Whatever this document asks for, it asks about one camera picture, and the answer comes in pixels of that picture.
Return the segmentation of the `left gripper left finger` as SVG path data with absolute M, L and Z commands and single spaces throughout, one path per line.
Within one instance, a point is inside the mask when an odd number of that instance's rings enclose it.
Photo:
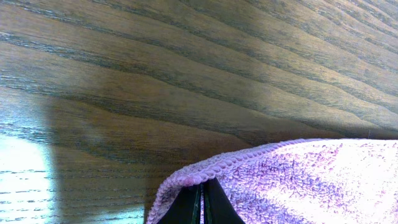
M 183 187 L 158 224 L 199 224 L 201 185 Z

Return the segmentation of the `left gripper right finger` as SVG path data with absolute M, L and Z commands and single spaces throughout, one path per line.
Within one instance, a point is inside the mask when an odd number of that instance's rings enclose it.
M 207 180 L 203 190 L 205 224 L 244 224 L 217 178 Z

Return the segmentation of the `purple microfiber cloth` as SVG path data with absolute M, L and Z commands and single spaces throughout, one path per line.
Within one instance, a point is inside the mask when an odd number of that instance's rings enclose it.
M 397 223 L 397 141 L 297 139 L 222 153 L 175 171 L 147 222 L 183 187 L 217 179 L 245 223 Z

